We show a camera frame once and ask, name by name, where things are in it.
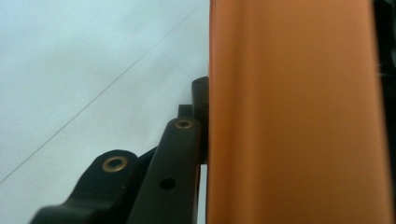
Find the metal rivet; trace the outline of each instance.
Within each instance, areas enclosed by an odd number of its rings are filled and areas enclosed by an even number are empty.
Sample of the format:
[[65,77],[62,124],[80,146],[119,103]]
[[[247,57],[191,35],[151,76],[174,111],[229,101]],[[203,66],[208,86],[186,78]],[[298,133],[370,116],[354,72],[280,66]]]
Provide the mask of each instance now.
[[128,159],[122,156],[114,156],[108,158],[102,165],[104,171],[108,173],[115,173],[123,168],[128,164]]
[[193,124],[194,123],[192,121],[183,119],[176,122],[176,127],[178,127],[179,129],[189,129],[190,127],[192,127]]

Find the dark object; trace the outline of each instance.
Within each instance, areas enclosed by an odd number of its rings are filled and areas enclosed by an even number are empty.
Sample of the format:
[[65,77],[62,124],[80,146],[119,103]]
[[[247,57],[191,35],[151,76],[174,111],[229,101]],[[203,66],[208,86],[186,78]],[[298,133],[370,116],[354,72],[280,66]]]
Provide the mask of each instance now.
[[201,132],[205,155],[208,133],[208,78],[197,80],[192,105],[179,106],[158,147],[139,158],[123,150],[99,156],[65,203],[42,208],[31,223],[196,223]]
[[384,0],[374,0],[375,30],[380,71],[396,76],[392,52],[395,48],[394,9]]
[[32,224],[124,223],[140,182],[134,153],[107,152],[96,158],[65,203],[41,209]]
[[195,119],[168,123],[128,224],[196,223],[200,131]]
[[202,125],[201,163],[207,164],[209,139],[209,77],[194,80],[192,88],[192,114]]

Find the small hole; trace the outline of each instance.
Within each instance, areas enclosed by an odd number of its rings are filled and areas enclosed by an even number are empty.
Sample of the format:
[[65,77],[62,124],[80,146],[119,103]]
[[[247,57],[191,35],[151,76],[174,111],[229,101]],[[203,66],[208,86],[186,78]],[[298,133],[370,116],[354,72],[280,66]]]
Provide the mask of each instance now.
[[108,158],[103,164],[102,169],[108,173],[115,173],[123,168],[128,164],[128,159],[122,156],[114,156]]
[[162,189],[172,189],[176,185],[176,182],[172,178],[166,178],[161,182],[161,188]]
[[180,127],[182,127],[182,128],[185,128],[185,127],[189,126],[189,123],[186,120],[183,120],[178,125],[180,125]]
[[121,164],[122,164],[122,160],[120,160],[120,159],[115,159],[115,160],[113,160],[113,161],[110,161],[110,162],[108,163],[108,166],[110,166],[110,167],[112,167],[112,168],[117,168],[117,167],[119,167]]
[[178,122],[176,122],[176,127],[178,127],[179,129],[188,129],[192,127],[192,125],[193,122],[189,120],[179,120]]

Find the black mount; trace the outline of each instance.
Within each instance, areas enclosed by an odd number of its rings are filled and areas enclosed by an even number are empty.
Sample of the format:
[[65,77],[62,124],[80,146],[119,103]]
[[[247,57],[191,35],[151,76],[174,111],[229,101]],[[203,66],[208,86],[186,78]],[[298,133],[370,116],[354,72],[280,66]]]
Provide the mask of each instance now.
[[197,221],[200,164],[207,162],[208,77],[192,82],[160,144],[137,158],[113,150],[96,158],[61,205],[31,224],[188,224]]

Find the black plastic bracket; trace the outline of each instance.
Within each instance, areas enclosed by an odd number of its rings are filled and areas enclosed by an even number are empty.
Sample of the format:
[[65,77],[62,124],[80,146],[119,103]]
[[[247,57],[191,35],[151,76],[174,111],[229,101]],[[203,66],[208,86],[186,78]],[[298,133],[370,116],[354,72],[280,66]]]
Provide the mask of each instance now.
[[42,208],[32,224],[125,223],[142,175],[132,152],[113,150],[96,158],[67,201]]
[[196,223],[200,132],[195,119],[169,121],[128,224]]

